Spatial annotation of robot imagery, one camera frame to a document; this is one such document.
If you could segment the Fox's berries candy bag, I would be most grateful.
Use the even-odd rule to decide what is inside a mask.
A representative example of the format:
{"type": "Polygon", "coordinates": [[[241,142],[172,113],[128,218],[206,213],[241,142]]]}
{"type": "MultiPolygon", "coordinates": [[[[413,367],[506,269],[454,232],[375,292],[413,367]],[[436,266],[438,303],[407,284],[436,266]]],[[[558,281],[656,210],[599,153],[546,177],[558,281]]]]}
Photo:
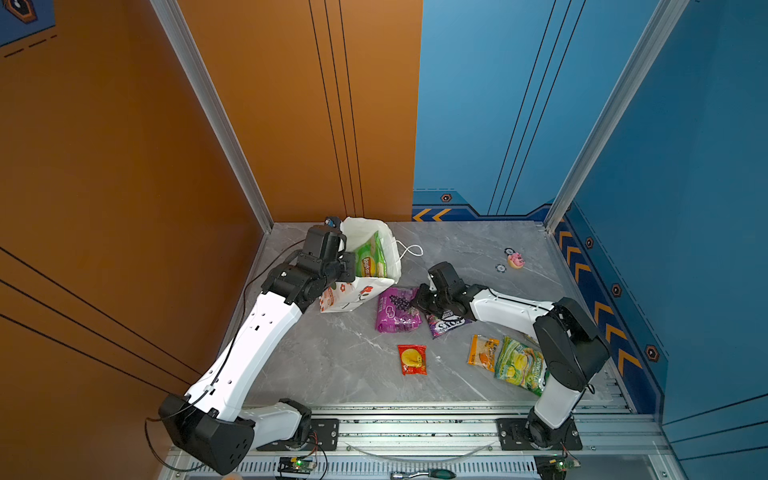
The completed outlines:
{"type": "Polygon", "coordinates": [[[428,315],[428,326],[433,339],[437,339],[458,328],[470,325],[472,320],[453,314],[450,310],[440,316],[428,315]]]}

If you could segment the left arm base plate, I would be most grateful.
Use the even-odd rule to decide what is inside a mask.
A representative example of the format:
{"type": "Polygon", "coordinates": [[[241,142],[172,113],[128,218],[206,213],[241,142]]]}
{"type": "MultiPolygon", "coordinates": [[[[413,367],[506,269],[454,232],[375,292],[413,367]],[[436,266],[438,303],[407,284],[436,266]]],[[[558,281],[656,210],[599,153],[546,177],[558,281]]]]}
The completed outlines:
{"type": "Polygon", "coordinates": [[[310,452],[317,446],[325,452],[335,451],[339,440],[338,418],[313,417],[308,426],[291,440],[278,440],[257,448],[260,452],[310,452]]]}

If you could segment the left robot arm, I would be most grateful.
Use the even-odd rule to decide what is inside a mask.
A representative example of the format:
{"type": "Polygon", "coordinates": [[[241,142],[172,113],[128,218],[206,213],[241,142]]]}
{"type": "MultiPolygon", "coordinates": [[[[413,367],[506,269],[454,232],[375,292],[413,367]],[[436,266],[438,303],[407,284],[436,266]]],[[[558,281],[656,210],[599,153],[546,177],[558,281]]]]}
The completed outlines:
{"type": "Polygon", "coordinates": [[[311,435],[311,410],[283,398],[242,412],[250,388],[284,335],[332,284],[354,277],[341,221],[312,226],[301,249],[267,275],[253,307],[209,371],[186,394],[170,394],[158,409],[172,443],[216,473],[233,472],[248,452],[273,442],[293,448],[311,435]]]}

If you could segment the white paper bag with flower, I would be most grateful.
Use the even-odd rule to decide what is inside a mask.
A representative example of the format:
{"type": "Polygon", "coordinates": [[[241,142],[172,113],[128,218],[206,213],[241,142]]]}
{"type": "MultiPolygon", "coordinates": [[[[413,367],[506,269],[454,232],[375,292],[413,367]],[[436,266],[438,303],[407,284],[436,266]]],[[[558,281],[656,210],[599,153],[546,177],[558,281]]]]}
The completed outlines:
{"type": "Polygon", "coordinates": [[[338,280],[319,300],[321,313],[342,313],[357,309],[399,282],[402,259],[424,255],[421,245],[406,246],[397,240],[381,220],[347,217],[341,222],[351,253],[353,280],[338,280]]]}

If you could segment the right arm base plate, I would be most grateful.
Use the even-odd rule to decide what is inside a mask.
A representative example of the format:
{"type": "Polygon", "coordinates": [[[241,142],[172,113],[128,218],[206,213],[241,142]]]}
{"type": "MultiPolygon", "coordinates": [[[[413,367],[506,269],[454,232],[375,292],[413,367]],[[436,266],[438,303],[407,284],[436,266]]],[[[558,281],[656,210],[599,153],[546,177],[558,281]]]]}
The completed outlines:
{"type": "Polygon", "coordinates": [[[581,436],[573,417],[559,428],[552,429],[543,421],[527,418],[499,418],[496,420],[497,436],[503,451],[580,451],[581,436]]]}

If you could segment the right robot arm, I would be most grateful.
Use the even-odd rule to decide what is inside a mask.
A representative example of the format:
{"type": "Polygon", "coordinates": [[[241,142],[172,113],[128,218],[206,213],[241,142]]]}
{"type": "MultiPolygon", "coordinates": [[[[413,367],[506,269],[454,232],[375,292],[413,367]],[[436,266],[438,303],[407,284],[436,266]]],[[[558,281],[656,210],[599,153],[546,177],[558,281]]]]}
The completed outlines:
{"type": "Polygon", "coordinates": [[[498,324],[531,337],[540,347],[546,380],[520,439],[540,450],[575,440],[574,409],[611,358],[607,343],[579,303],[568,297],[556,302],[520,299],[483,285],[467,285],[448,262],[428,273],[430,282],[419,286],[412,301],[418,310],[498,324]]]}

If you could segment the purple grape candy bag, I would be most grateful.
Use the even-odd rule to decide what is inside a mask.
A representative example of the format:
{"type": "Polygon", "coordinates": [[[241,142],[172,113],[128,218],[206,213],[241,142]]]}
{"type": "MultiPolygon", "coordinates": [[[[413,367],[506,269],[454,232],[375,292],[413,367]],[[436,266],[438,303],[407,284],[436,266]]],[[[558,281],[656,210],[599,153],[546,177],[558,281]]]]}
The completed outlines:
{"type": "Polygon", "coordinates": [[[379,333],[405,333],[418,329],[423,314],[413,306],[418,289],[392,286],[378,296],[375,328],[379,333]]]}

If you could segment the green Lays chips bag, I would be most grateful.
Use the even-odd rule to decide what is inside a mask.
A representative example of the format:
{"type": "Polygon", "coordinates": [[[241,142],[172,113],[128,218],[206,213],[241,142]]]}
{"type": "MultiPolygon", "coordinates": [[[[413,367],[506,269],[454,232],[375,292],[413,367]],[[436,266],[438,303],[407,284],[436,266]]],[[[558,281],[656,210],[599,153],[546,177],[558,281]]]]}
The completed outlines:
{"type": "Polygon", "coordinates": [[[355,274],[362,278],[386,278],[387,262],[378,232],[355,250],[355,274]]]}

